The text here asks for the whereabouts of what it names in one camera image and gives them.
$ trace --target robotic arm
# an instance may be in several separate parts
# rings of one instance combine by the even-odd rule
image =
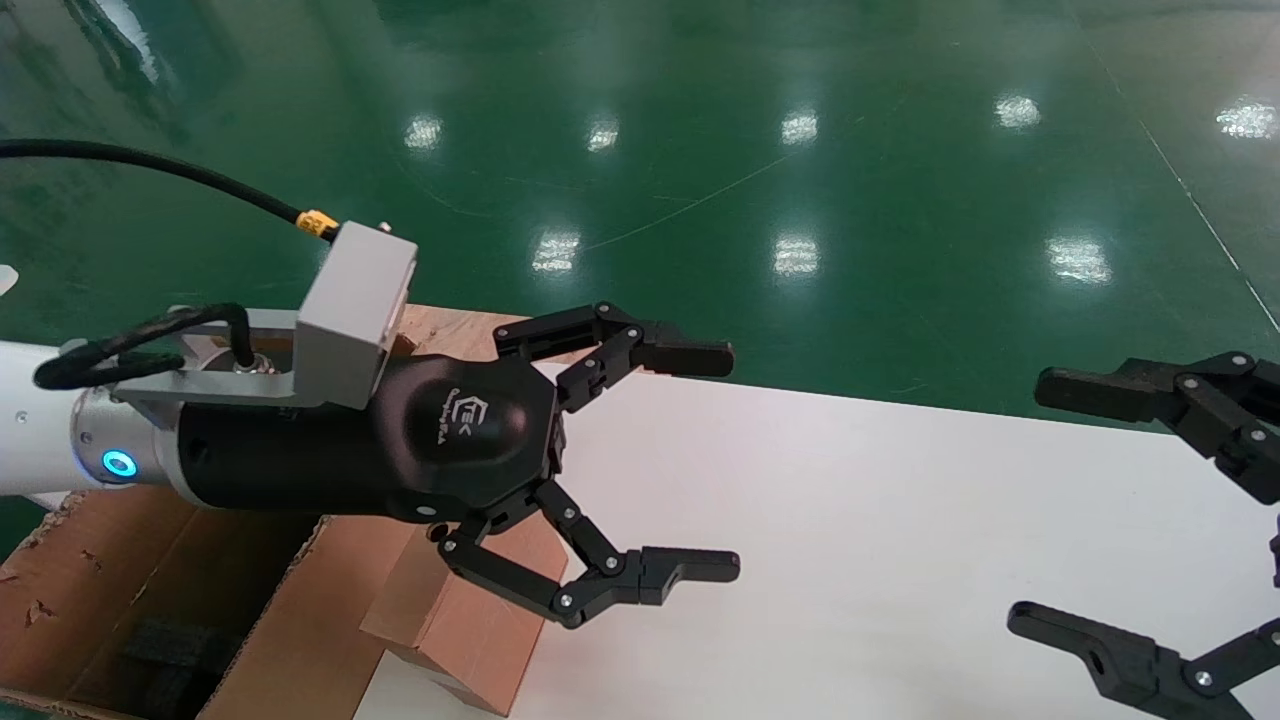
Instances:
[[[431,524],[454,573],[567,628],[614,603],[662,605],[678,580],[737,578],[732,552],[617,550],[556,482],[563,413],[641,365],[727,375],[727,343],[598,304],[497,328],[490,363],[392,357],[415,263],[413,243],[344,223],[297,313],[180,309],[61,351],[0,343],[19,388],[0,398],[15,419],[0,436],[4,495],[169,484],[202,507]],[[182,355],[128,354],[170,333]],[[273,338],[292,352],[253,352]],[[593,346],[554,382],[531,365]],[[536,511],[586,564],[564,587],[480,546]]]
[[[1254,500],[1280,501],[1280,365],[1226,352],[1192,365],[1126,360],[1115,373],[1041,373],[1036,401],[1129,423],[1158,420]],[[1280,587],[1280,537],[1275,585]],[[1184,660],[1152,638],[1019,602],[1009,629],[1079,657],[1098,693],[1167,720],[1252,720],[1231,689],[1280,666],[1280,619]]]

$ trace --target yellow connector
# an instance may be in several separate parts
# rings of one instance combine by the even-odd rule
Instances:
[[[316,236],[324,237],[324,233],[338,227],[338,220],[334,220],[329,215],[325,215],[320,210],[307,210],[298,215],[298,219],[293,222],[303,231]]]

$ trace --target cardboard box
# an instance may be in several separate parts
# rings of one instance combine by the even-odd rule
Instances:
[[[526,518],[481,544],[559,579],[568,556],[552,525]],[[462,702],[502,716],[525,676],[544,620],[452,574],[425,532],[413,533],[361,629]]]
[[[131,657],[129,643],[163,620],[246,638],[201,720],[266,708],[349,720],[381,656],[360,620],[412,532],[381,518],[197,510],[168,488],[73,495],[0,565],[0,698],[156,717],[173,667]],[[193,689],[202,703],[212,687]],[[178,700],[175,716],[200,707]]]

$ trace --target green floor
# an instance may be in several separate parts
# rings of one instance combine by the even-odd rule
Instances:
[[[1055,416],[1050,364],[1280,355],[1276,0],[0,0],[0,136],[205,163],[422,249],[412,300],[611,299],[735,380]],[[0,173],[0,337],[292,307],[200,187]]]

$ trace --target white table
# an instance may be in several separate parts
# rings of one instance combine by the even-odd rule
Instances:
[[[1275,511],[1174,437],[653,375],[567,432],[562,482],[614,544],[735,550],[742,577],[548,624],[517,720],[1137,720],[1009,606],[1184,657],[1280,614]],[[1280,671],[1236,696],[1280,716]],[[356,717],[490,716],[387,655]]]

